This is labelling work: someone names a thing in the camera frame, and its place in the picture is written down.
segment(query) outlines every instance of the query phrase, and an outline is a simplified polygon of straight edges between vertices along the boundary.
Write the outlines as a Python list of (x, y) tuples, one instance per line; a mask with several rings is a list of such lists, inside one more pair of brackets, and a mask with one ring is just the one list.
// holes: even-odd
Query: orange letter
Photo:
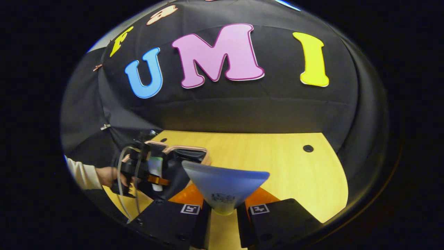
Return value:
[(170, 15), (171, 13), (175, 12), (176, 10), (177, 10), (176, 5), (166, 7), (165, 9), (154, 14), (151, 17), (151, 19), (147, 22), (147, 25), (153, 24), (155, 21), (161, 19), (162, 17), (166, 17), (167, 15)]

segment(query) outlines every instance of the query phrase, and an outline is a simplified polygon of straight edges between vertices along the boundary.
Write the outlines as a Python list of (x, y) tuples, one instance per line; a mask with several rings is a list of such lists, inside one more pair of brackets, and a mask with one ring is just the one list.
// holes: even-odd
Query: white sleeve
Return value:
[(81, 189), (102, 189), (99, 177), (92, 165), (85, 165), (79, 161), (73, 161), (65, 156), (68, 169), (79, 184)]

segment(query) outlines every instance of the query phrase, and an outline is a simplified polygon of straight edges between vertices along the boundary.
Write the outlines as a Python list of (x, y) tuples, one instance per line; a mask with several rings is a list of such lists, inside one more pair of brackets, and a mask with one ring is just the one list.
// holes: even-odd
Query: light wood tabletop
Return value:
[[(269, 172), (270, 178), (261, 186), (263, 189), (280, 200), (294, 198), (322, 223), (347, 204), (348, 185), (344, 170), (322, 133), (252, 134), (164, 130), (152, 140), (162, 139), (166, 139), (165, 143), (169, 146), (184, 145), (207, 149), (212, 166)], [(313, 151), (306, 152), (303, 149), (305, 145), (312, 146)], [(117, 199), (118, 195), (106, 188), (105, 191), (123, 214), (126, 214)], [(139, 191), (138, 194), (140, 211), (143, 211), (152, 200)], [(135, 199), (122, 198), (125, 206), (131, 207), (127, 210), (135, 218)], [(212, 213), (210, 228), (212, 249), (241, 249), (234, 215), (230, 215), (233, 217), (231, 219), (229, 216), (223, 219), (213, 214), (215, 213)], [(236, 230), (233, 233), (220, 230), (221, 228)], [(231, 240), (226, 241), (221, 248), (221, 238)]]

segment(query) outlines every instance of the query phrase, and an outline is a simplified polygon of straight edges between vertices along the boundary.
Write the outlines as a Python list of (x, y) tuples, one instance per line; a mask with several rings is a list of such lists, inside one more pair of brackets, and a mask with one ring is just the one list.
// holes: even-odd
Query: blue letter u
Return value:
[(125, 73), (128, 75), (131, 88), (134, 94), (140, 98), (153, 97), (162, 88), (162, 71), (160, 71), (159, 61), (157, 60), (157, 54), (159, 54), (159, 52), (159, 48), (154, 48), (142, 56), (142, 59), (147, 61), (151, 74), (151, 83), (148, 85), (143, 85), (140, 80), (139, 71), (137, 70), (137, 66), (139, 65), (138, 60), (131, 62), (125, 68)]

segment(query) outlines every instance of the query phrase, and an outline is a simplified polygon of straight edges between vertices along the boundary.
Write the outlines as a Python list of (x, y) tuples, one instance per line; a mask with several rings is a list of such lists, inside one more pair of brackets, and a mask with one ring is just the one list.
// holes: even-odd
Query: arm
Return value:
[[(102, 189), (102, 186), (111, 187), (117, 179), (117, 169), (113, 167), (96, 168), (79, 161), (73, 161), (65, 156), (68, 169), (81, 189)], [(127, 179), (121, 173), (120, 181), (128, 187)]]

